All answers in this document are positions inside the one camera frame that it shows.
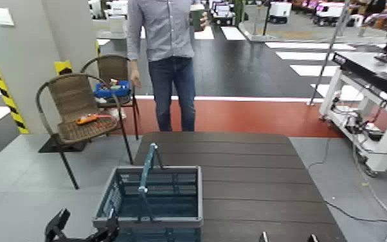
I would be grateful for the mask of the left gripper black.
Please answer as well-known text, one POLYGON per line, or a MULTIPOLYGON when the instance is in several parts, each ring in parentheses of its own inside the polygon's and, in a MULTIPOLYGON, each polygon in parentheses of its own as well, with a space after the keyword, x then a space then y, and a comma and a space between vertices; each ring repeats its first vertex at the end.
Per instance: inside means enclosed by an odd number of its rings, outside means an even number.
POLYGON ((92 242, 103 241, 112 242, 118 237, 119 225, 118 218, 109 218, 104 228, 99 228, 96 234, 91 234, 87 237, 67 237, 63 233, 63 229, 70 217, 68 209, 61 209, 46 225, 44 230, 45 242, 92 242))

